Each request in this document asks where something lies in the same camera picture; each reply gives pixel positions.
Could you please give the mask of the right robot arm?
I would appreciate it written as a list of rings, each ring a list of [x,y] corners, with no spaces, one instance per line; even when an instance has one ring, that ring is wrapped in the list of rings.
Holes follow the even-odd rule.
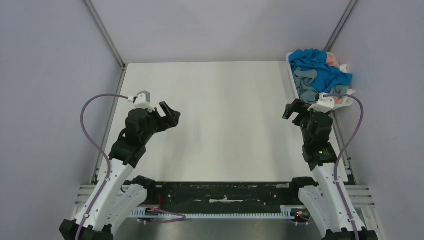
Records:
[[[286,105],[283,119],[293,113],[297,116],[292,122],[302,133],[302,155],[313,176],[293,178],[289,199],[304,204],[323,240],[378,239],[359,217],[340,175],[341,160],[330,143],[333,119],[300,99]]]

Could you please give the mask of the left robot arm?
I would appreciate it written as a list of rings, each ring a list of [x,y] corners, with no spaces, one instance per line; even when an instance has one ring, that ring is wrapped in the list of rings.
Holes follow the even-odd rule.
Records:
[[[181,113],[160,102],[165,113],[146,104],[132,109],[109,154],[108,166],[82,210],[73,220],[64,220],[59,231],[65,240],[112,240],[124,220],[141,203],[152,204],[157,191],[142,185],[144,177],[135,178],[122,197],[118,193],[140,159],[154,134],[175,128]]]

